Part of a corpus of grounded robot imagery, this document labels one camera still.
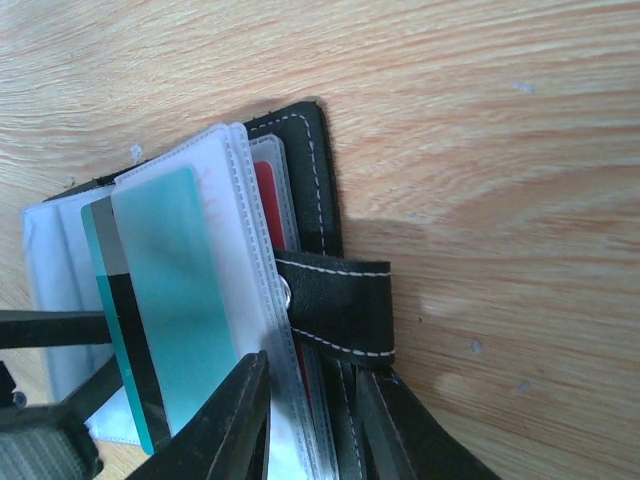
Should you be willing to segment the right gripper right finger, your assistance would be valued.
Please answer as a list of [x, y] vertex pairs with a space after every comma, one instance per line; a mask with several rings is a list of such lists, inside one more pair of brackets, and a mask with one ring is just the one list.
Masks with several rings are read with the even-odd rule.
[[496, 479], [392, 369], [360, 370], [356, 401], [377, 479]]

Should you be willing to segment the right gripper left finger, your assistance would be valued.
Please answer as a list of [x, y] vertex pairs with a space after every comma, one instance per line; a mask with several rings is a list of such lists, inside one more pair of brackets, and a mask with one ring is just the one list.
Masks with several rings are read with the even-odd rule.
[[131, 479], [265, 479], [270, 376], [267, 353], [245, 355], [171, 441]]

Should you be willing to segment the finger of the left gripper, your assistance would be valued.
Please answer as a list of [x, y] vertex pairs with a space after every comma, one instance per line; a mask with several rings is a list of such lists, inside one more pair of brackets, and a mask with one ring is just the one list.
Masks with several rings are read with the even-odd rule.
[[28, 406], [1, 367], [1, 477], [93, 479], [104, 463], [85, 422], [122, 386], [110, 358], [61, 402]]
[[1, 311], [1, 349], [111, 343], [100, 311]]

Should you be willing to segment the black leather card holder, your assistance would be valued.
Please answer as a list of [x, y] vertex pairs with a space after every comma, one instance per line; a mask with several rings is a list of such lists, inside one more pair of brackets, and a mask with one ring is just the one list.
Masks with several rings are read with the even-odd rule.
[[[273, 168], [284, 249], [270, 239], [258, 161]], [[394, 360], [391, 279], [385, 263], [343, 256], [332, 152], [318, 104], [302, 101], [245, 123], [216, 124], [154, 159], [25, 208], [34, 306], [104, 313], [82, 208], [181, 168], [195, 174], [235, 366], [247, 354], [267, 353], [266, 478], [366, 478], [355, 383], [360, 368]], [[53, 399], [62, 401], [110, 358], [120, 373], [112, 340], [46, 347]], [[88, 428], [96, 439], [142, 447], [120, 377], [121, 388], [87, 420]]]

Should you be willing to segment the dark red card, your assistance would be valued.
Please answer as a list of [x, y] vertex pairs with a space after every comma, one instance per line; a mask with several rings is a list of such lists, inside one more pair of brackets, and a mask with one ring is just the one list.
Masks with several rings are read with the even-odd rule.
[[258, 161], [254, 163], [254, 170], [272, 245], [284, 249], [286, 242], [273, 168], [266, 161]]

